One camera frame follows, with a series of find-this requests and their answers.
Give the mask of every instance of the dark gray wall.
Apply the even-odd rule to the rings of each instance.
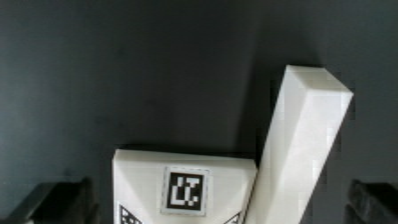
[[[340,223],[352,178],[398,181],[398,5],[344,0],[0,1],[0,218],[114,149],[260,156],[287,64],[356,91],[303,223]]]

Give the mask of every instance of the black object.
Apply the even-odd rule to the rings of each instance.
[[[368,224],[398,224],[398,190],[388,183],[352,181],[349,201]]]
[[[58,183],[31,216],[36,224],[98,224],[93,183]]]

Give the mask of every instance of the white surface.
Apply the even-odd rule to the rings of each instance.
[[[205,214],[182,215],[164,212],[168,170],[177,169],[187,170],[189,173],[193,170],[209,173]],[[118,150],[114,223],[121,223],[118,214],[121,204],[145,224],[225,224],[235,215],[246,212],[255,176],[253,160]]]
[[[326,69],[287,67],[246,224],[301,222],[351,99]]]

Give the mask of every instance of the white block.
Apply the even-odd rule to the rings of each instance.
[[[118,150],[114,223],[242,223],[255,177],[249,159]]]
[[[288,66],[246,224],[297,224],[352,92],[324,68]]]

